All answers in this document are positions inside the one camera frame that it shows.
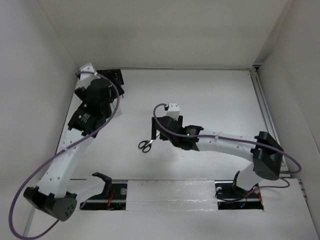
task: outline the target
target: screw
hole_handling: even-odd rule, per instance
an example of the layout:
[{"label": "screw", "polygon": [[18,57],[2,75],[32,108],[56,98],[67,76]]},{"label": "screw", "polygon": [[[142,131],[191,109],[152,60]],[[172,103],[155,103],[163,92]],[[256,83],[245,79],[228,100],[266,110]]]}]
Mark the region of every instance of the screw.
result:
[{"label": "screw", "polygon": [[222,187],[218,186],[215,191],[218,193],[218,194],[222,194]]},{"label": "screw", "polygon": [[253,187],[253,191],[254,191],[256,194],[260,193],[260,189],[259,189],[257,186],[254,186],[254,187]]},{"label": "screw", "polygon": [[127,189],[126,188],[121,188],[120,189],[120,194],[121,195],[126,195],[127,194]]}]

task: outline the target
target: black bracket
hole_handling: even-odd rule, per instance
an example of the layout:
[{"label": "black bracket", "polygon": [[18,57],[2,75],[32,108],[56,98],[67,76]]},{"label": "black bracket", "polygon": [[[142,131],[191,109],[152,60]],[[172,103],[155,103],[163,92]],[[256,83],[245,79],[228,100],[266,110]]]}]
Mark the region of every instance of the black bracket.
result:
[{"label": "black bracket", "polygon": [[[283,148],[277,141],[265,131],[261,131],[258,136],[257,143],[269,145],[283,151]],[[251,149],[253,154],[253,171],[261,178],[267,180],[278,180],[282,165],[283,155],[269,148],[256,146]]]},{"label": "black bracket", "polygon": [[[121,87],[121,85],[124,84],[124,79],[120,69],[97,70],[97,73],[109,79],[118,89],[119,95],[123,95],[125,93],[124,89]],[[116,91],[113,87],[111,88],[111,98],[113,100],[117,98]]]},{"label": "black bracket", "polygon": [[55,198],[55,195],[50,193],[49,196],[39,192],[39,187],[27,187],[23,196],[36,209],[49,214],[50,216],[64,222],[68,220],[76,210],[77,195],[67,192],[63,198]]},{"label": "black bracket", "polygon": [[104,175],[104,174],[102,174],[100,172],[95,172],[94,174],[92,174],[92,176],[100,178],[105,182],[105,185],[104,185],[104,188],[103,188],[103,191],[102,191],[102,195],[108,196],[110,191],[111,191],[111,188],[112,188],[112,179],[111,179],[111,177],[109,177],[107,175]]},{"label": "black bracket", "polygon": [[237,197],[243,198],[248,193],[248,191],[237,186],[237,179],[238,179],[239,173],[240,173],[240,171],[237,171],[236,174],[234,175],[231,189]]},{"label": "black bracket", "polygon": [[[203,127],[195,126],[195,125],[182,127],[183,119],[184,118],[182,115],[178,117],[178,120],[174,120],[170,116],[162,116],[157,118],[157,120],[162,126],[164,126],[170,132],[173,132],[176,134],[192,136],[192,135],[198,135],[199,132],[203,130]],[[152,124],[151,125],[152,140],[156,139],[156,133],[158,130],[160,132],[160,136],[159,136],[160,140],[163,140],[163,141],[169,140],[173,146],[183,150],[199,151],[196,145],[196,143],[199,141],[197,137],[181,137],[181,136],[176,136],[174,134],[168,133],[156,123],[156,120],[154,117],[151,120],[151,124]]]}]

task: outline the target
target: scissors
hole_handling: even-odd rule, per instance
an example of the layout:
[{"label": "scissors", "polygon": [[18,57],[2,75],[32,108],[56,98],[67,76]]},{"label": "scissors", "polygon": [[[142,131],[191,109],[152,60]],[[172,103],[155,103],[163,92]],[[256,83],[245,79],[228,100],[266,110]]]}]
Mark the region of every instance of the scissors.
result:
[{"label": "scissors", "polygon": [[[158,136],[160,135],[160,132],[158,132],[155,136],[155,138],[157,138]],[[152,142],[154,141],[155,139],[150,139],[149,141],[148,140],[144,140],[144,141],[141,141],[138,145],[138,148],[139,149],[142,149],[142,152],[143,153],[147,153],[151,150],[151,145],[152,145]]]}]

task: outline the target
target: white wall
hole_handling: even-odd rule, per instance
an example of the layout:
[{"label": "white wall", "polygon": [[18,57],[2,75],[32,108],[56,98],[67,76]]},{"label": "white wall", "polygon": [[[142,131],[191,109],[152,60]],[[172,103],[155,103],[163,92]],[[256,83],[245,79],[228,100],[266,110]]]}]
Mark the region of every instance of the white wall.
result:
[{"label": "white wall", "polygon": [[259,70],[281,145],[302,164],[320,233],[320,1],[294,0],[272,55]]},{"label": "white wall", "polygon": [[[20,184],[56,150],[76,65],[36,0],[0,0],[0,233]],[[30,204],[13,219],[22,234]]]},{"label": "white wall", "polygon": [[288,0],[39,0],[77,65],[250,68]]},{"label": "white wall", "polygon": [[272,51],[275,47],[275,44],[277,42],[279,33],[281,31],[282,24],[284,23],[284,20],[286,18],[287,12],[290,8],[292,1],[293,0],[288,0],[286,2],[285,6],[283,7],[283,10],[282,10],[280,16],[278,17],[275,25],[273,26],[268,38],[264,42],[263,47],[261,48],[261,51],[259,52],[258,56],[256,57],[255,63],[263,63],[265,60],[267,60],[267,58],[272,53]]}]

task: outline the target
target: black scissors handle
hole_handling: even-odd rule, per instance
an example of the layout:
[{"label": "black scissors handle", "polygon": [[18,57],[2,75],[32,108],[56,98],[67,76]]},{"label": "black scissors handle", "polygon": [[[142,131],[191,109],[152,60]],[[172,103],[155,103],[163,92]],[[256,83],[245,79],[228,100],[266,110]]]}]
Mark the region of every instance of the black scissors handle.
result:
[{"label": "black scissors handle", "polygon": [[151,150],[151,143],[149,143],[149,142],[150,141],[148,141],[148,140],[141,141],[138,145],[138,148],[142,149],[143,153],[149,152]]}]

